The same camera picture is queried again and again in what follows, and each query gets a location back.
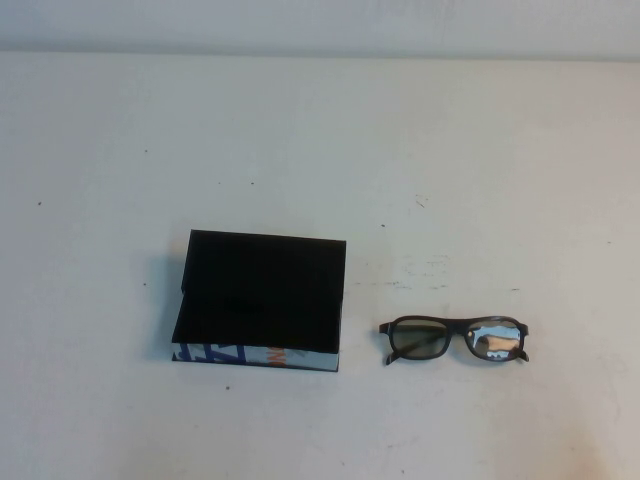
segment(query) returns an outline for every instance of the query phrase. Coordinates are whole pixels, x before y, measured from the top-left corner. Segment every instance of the reflective lens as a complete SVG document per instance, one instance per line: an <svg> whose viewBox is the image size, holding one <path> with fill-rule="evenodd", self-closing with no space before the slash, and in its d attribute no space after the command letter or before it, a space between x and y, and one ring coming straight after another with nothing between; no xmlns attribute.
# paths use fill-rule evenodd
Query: reflective lens
<svg viewBox="0 0 640 480"><path fill-rule="evenodd" d="M489 360L506 361L518 356L520 330L508 320L474 323L467 332L469 348Z"/></svg>
<svg viewBox="0 0 640 480"><path fill-rule="evenodd" d="M393 329L391 341L399 356L423 360L442 353L447 327L431 320L402 320Z"/></svg>

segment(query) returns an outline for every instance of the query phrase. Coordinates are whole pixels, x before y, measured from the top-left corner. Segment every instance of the white surface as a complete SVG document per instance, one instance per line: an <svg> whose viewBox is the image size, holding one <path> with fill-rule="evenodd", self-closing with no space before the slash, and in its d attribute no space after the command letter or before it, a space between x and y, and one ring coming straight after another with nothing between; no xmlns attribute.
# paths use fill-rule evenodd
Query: white surface
<svg viewBox="0 0 640 480"><path fill-rule="evenodd" d="M3 0L0 48L640 59L636 0Z"/></svg>
<svg viewBox="0 0 640 480"><path fill-rule="evenodd" d="M0 476L639 478L638 85L0 55ZM192 227L347 240L340 372L170 362ZM411 313L512 315L531 362L384 367Z"/></svg>

